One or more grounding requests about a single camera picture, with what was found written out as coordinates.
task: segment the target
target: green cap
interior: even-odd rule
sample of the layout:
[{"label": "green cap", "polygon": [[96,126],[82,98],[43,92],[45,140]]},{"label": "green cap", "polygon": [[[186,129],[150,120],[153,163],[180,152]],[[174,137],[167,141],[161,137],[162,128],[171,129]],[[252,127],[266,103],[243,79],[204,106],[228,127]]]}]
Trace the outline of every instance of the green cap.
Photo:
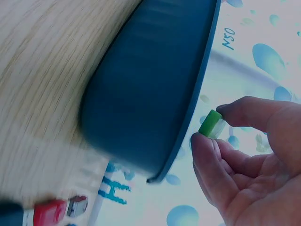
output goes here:
[{"label": "green cap", "polygon": [[222,119],[222,115],[211,110],[198,132],[210,139],[217,139],[224,129],[226,122]]}]

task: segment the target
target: blue polka dot pattern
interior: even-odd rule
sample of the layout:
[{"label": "blue polka dot pattern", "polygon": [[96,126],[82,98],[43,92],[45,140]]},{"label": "blue polka dot pattern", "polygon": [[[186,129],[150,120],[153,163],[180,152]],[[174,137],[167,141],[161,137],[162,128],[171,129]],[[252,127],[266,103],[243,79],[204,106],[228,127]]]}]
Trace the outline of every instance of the blue polka dot pattern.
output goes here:
[{"label": "blue polka dot pattern", "polygon": [[176,159],[182,159],[186,155],[184,148],[181,146]]},{"label": "blue polka dot pattern", "polygon": [[205,120],[206,116],[202,116],[200,119],[199,119],[199,123],[202,124]]},{"label": "blue polka dot pattern", "polygon": [[240,127],[244,132],[250,132],[252,127]]},{"label": "blue polka dot pattern", "polygon": [[135,173],[130,171],[129,173],[123,172],[125,180],[132,180],[135,177]]},{"label": "blue polka dot pattern", "polygon": [[166,181],[171,184],[171,185],[180,185],[181,184],[181,181],[180,179],[176,176],[176,175],[173,175],[173,174],[167,174],[166,175]]},{"label": "blue polka dot pattern", "polygon": [[239,140],[236,136],[230,136],[228,138],[228,142],[233,146],[233,147],[238,147],[239,145]]},{"label": "blue polka dot pattern", "polygon": [[286,88],[279,86],[274,91],[274,100],[291,101],[292,95]]},{"label": "blue polka dot pattern", "polygon": [[242,0],[227,0],[227,3],[236,8],[241,8],[243,6]]},{"label": "blue polka dot pattern", "polygon": [[168,226],[198,226],[198,212],[192,206],[174,207],[167,216]]},{"label": "blue polka dot pattern", "polygon": [[113,172],[116,172],[120,169],[120,167],[116,167],[114,165],[114,163],[112,162],[109,162],[108,163],[108,166],[107,166],[107,169],[105,170],[107,173],[113,173]]}]

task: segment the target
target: black object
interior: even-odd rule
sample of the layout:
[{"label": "black object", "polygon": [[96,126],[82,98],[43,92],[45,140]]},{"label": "black object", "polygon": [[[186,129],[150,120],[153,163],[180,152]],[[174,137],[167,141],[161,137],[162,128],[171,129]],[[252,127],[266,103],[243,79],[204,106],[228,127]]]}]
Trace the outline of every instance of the black object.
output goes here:
[{"label": "black object", "polygon": [[0,203],[0,225],[22,226],[24,210],[21,205],[12,202]]},{"label": "black object", "polygon": [[143,0],[88,84],[80,126],[113,160],[160,182],[200,92],[220,0]]}]

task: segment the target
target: wooden surface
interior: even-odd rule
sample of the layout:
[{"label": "wooden surface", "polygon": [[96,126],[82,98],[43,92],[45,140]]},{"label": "wooden surface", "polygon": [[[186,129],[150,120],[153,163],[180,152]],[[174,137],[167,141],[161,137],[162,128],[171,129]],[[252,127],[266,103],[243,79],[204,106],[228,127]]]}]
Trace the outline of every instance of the wooden surface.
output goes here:
[{"label": "wooden surface", "polygon": [[78,107],[138,1],[0,1],[0,198],[96,195],[107,160],[80,135]]}]

